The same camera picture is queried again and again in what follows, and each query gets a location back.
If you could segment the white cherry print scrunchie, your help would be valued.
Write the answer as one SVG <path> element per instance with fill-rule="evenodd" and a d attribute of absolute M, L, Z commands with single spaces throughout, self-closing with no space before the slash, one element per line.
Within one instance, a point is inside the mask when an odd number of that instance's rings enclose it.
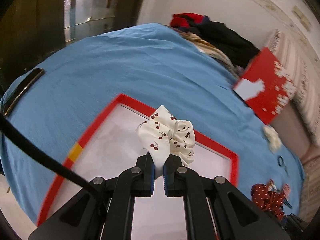
<path fill-rule="evenodd" d="M 180 157 L 186 167 L 194 161 L 193 124 L 176 119 L 165 106 L 159 106 L 148 120 L 137 127 L 136 132 L 143 148 L 152 157 L 155 178 L 163 175 L 163 167 L 170 154 Z"/>

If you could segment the black and red clothes pile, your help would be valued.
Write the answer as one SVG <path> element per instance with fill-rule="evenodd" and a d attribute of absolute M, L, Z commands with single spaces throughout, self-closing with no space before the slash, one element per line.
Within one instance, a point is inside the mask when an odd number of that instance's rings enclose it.
<path fill-rule="evenodd" d="M 252 42 L 229 29 L 224 23 L 211 21 L 206 15 L 191 12 L 173 14 L 170 26 L 186 33 L 196 34 L 226 54 L 232 64 L 243 69 L 260 52 Z"/>

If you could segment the black phone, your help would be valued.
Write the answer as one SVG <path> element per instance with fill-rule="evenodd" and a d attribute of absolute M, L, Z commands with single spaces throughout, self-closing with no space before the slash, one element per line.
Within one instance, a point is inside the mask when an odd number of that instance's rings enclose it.
<path fill-rule="evenodd" d="M 4 100 L 1 113 L 4 116 L 10 115 L 20 98 L 28 89 L 45 73 L 42 68 L 34 68 L 13 90 L 13 92 Z"/>

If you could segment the patterned beige cloth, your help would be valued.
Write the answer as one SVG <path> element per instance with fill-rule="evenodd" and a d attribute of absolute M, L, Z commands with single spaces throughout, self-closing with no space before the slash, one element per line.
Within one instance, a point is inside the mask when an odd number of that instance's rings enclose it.
<path fill-rule="evenodd" d="M 171 29 L 179 33 L 185 40 L 191 42 L 200 52 L 219 61 L 236 79 L 239 78 L 240 70 L 232 64 L 231 60 L 224 52 L 194 33 L 183 32 L 173 27 L 171 27 Z"/>

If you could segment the blue bed sheet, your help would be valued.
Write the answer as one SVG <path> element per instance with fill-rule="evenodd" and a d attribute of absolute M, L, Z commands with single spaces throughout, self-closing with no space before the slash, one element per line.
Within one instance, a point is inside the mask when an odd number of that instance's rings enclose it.
<path fill-rule="evenodd" d="M 39 64 L 45 73 L 22 96 L 8 121 L 58 162 L 96 116 L 123 93 L 165 106 L 239 157 L 238 189 L 273 179 L 291 188 L 287 214 L 299 213 L 305 173 L 282 147 L 271 153 L 263 122 L 233 92 L 235 78 L 167 26 L 150 23 L 84 38 Z"/>

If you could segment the red polka dot scrunchie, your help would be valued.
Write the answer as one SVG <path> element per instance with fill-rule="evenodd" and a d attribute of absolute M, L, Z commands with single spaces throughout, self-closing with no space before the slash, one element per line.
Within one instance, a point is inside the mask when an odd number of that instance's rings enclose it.
<path fill-rule="evenodd" d="M 267 184 L 254 184 L 251 188 L 252 202 L 264 212 L 269 212 L 277 220 L 285 216 L 284 206 L 292 208 L 289 203 L 290 186 L 284 184 L 278 189 L 272 179 Z"/>

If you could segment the striped pillow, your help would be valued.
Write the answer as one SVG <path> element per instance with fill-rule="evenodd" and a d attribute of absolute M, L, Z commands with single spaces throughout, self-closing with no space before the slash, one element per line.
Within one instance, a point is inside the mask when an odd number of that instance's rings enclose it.
<path fill-rule="evenodd" d="M 311 141 L 319 146 L 319 85 L 311 68 L 294 43 L 280 30 L 273 30 L 265 43 L 286 69 L 297 88 L 293 102 L 306 126 Z"/>

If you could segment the cream fluffy scrunchie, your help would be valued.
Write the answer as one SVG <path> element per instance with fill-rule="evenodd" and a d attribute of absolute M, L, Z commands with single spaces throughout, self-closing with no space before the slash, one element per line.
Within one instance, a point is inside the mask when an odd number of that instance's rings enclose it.
<path fill-rule="evenodd" d="M 282 142 L 276 130 L 272 126 L 265 125 L 263 127 L 263 132 L 268 140 L 268 146 L 270 151 L 272 153 L 276 153 L 278 150 L 280 150 Z"/>

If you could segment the red rimmed white tray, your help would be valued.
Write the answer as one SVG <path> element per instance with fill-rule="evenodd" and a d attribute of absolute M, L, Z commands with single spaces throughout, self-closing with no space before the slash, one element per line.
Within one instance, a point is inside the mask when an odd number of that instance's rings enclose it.
<path fill-rule="evenodd" d="M 64 166 L 86 180 L 110 179 L 133 167 L 146 154 L 137 127 L 157 111 L 125 94 L 118 95 L 89 125 L 67 155 Z M 190 167 L 200 176 L 223 176 L 238 183 L 238 156 L 205 135 L 196 132 L 195 159 Z M 132 239 L 186 239 L 182 198 L 168 198 L 164 180 L 155 180 L 153 196 L 137 198 Z"/>

